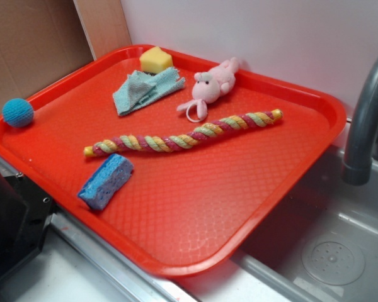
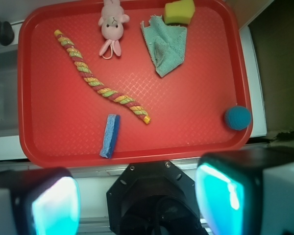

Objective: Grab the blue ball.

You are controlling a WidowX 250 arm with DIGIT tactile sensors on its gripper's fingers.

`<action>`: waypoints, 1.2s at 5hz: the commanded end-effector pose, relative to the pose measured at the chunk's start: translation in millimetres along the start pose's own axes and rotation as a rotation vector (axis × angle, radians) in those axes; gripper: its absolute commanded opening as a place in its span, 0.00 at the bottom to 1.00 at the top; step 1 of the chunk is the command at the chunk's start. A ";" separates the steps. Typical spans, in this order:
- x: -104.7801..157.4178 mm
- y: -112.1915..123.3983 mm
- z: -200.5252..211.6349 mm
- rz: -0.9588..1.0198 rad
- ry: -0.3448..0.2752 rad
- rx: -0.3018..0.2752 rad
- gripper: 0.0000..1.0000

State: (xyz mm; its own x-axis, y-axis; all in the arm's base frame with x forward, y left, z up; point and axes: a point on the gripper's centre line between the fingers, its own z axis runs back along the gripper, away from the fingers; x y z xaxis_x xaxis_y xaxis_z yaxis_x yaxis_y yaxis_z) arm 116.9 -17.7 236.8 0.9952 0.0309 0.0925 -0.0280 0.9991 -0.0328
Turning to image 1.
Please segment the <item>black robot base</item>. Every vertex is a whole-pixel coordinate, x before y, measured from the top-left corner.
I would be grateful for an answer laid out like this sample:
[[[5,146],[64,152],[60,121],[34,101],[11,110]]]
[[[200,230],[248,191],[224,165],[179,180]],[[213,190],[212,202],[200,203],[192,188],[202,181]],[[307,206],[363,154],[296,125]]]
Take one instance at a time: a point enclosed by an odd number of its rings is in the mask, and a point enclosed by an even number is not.
[[[53,206],[29,177],[0,173],[0,282],[42,251]]]

